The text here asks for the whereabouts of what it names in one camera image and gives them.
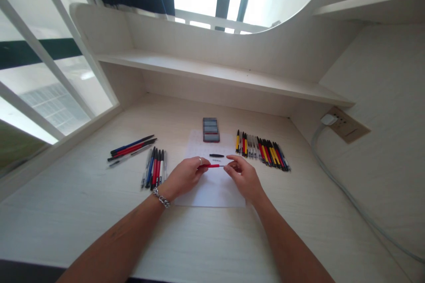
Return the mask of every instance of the forearm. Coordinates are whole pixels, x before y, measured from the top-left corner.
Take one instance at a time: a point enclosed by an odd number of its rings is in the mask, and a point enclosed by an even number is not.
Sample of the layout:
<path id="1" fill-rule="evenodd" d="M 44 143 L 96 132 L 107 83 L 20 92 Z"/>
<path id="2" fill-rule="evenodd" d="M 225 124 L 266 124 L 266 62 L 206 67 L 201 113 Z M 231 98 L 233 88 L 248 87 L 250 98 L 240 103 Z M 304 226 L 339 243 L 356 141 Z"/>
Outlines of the forearm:
<path id="1" fill-rule="evenodd" d="M 58 282 L 125 282 L 164 210 L 150 195 L 89 246 Z"/>
<path id="2" fill-rule="evenodd" d="M 334 282 L 266 195 L 253 203 L 283 282 Z"/>

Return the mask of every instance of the desk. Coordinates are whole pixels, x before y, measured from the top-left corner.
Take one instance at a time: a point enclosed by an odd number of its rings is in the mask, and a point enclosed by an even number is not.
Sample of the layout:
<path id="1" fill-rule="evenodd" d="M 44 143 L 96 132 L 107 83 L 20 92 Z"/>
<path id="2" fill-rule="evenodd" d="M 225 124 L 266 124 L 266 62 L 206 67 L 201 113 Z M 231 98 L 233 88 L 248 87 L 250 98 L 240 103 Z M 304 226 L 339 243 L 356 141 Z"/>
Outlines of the desk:
<path id="1" fill-rule="evenodd" d="M 106 168 L 108 151 L 155 134 L 169 171 L 191 129 L 217 117 L 275 140 L 292 172 L 249 160 L 271 201 L 337 282 L 408 282 L 340 190 L 315 162 L 290 119 L 146 94 L 0 204 L 0 258 L 68 267 L 144 200 L 147 152 Z M 161 218 L 134 277 L 168 282 L 277 282 L 265 233 L 250 208 L 172 207 Z"/>

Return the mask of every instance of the paper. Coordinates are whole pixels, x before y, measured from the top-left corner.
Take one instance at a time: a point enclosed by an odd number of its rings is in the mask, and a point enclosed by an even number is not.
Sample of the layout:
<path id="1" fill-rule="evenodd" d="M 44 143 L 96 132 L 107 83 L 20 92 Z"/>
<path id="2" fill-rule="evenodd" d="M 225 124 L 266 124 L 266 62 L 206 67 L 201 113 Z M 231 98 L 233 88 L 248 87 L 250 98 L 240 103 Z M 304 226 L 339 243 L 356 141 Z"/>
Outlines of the paper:
<path id="1" fill-rule="evenodd" d="M 209 154 L 231 155 L 235 153 L 235 141 L 231 134 L 220 134 L 220 142 L 203 142 L 202 131 L 192 130 L 187 144 L 186 158 L 200 156 L 211 164 L 226 165 L 230 159 L 213 158 Z M 179 206 L 193 207 L 245 207 L 245 198 L 240 194 L 233 179 L 223 167 L 210 168 L 199 183 L 187 194 L 174 202 Z"/>

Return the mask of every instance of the silver chain bracelet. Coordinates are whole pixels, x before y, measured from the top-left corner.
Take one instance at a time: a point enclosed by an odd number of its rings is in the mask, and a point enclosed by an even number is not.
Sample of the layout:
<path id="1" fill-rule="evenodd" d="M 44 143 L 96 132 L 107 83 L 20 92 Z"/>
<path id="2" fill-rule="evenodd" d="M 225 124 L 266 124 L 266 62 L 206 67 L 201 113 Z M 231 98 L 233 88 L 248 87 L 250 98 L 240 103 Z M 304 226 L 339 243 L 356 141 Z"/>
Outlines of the silver chain bracelet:
<path id="1" fill-rule="evenodd" d="M 155 197 L 157 197 L 159 199 L 159 201 L 161 201 L 161 203 L 165 206 L 165 208 L 168 208 L 171 205 L 171 203 L 167 199 L 165 199 L 164 196 L 161 196 L 161 195 L 158 194 L 158 188 L 157 187 L 154 188 L 153 194 L 154 194 Z"/>

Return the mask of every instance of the electrical outlet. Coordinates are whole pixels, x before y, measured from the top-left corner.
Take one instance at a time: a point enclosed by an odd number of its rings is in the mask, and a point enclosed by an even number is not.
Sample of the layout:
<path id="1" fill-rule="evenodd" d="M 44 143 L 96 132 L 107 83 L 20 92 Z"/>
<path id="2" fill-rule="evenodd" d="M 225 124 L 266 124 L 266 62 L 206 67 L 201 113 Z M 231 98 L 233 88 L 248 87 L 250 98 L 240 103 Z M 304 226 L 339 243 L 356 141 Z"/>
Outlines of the electrical outlet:
<path id="1" fill-rule="evenodd" d="M 352 143 L 371 131 L 354 118 L 345 114 L 338 107 L 331 108 L 327 114 L 336 116 L 337 121 L 329 126 L 329 128 L 332 129 L 339 137 L 344 139 L 347 144 Z"/>

